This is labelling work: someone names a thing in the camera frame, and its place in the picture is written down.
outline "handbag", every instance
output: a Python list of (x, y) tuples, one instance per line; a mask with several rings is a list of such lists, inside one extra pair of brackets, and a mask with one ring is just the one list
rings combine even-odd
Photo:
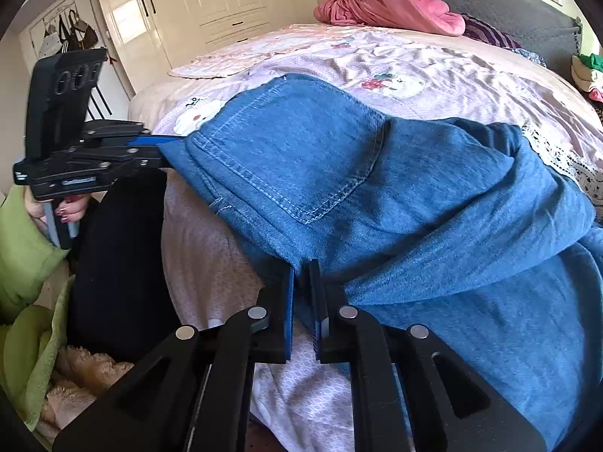
[(98, 35), (91, 25), (84, 22), (75, 10), (69, 11), (69, 23), (71, 24), (71, 32), (75, 34), (78, 30), (84, 34), (81, 40), (81, 46), (84, 49), (92, 49), (98, 44)]
[(54, 56), (56, 53), (60, 52), (63, 47), (61, 39), (58, 37), (57, 30), (54, 27), (53, 30), (53, 32), (50, 32), (50, 29), (47, 29), (44, 33), (44, 39), (41, 42), (40, 51), (38, 52), (39, 59)]
[(63, 44), (61, 52), (70, 52), (82, 49), (82, 46), (77, 39), (77, 36), (75, 34), (69, 33), (69, 31), (67, 30), (67, 26), (63, 21), (62, 15), (58, 18), (58, 37)]

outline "denim jeans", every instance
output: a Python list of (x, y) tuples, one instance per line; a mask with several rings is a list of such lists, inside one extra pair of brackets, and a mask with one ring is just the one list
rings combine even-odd
[(429, 325), (550, 448), (601, 379), (595, 211), (517, 126), (389, 117), (289, 74), (162, 151), (246, 243)]

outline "black strap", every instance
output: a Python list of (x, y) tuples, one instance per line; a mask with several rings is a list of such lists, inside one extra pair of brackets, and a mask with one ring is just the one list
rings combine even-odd
[(67, 30), (67, 26), (65, 25), (65, 22), (63, 21), (63, 16), (60, 15), (58, 16), (58, 38), (59, 40), (63, 43), (65, 41), (67, 41), (70, 37), (70, 33)]

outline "drawer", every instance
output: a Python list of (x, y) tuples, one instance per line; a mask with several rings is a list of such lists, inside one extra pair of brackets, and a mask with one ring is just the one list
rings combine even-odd
[(267, 32), (270, 32), (269, 24), (258, 25), (257, 27), (247, 29), (246, 31), (237, 32), (235, 34), (216, 39), (215, 41), (211, 41), (207, 43), (206, 49), (207, 52), (212, 52), (216, 49), (220, 49), (221, 47), (230, 46), (231, 44), (236, 44), (239, 42), (245, 42), (246, 40), (257, 37), (258, 35), (266, 34)]
[(210, 43), (227, 35), (257, 27), (270, 21), (265, 8), (250, 10), (231, 17), (221, 18), (201, 26), (205, 42)]

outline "white wardrobe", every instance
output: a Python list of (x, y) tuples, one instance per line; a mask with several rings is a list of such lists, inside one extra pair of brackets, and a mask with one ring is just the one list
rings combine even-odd
[(292, 23), (316, 0), (100, 0), (136, 92), (195, 57)]

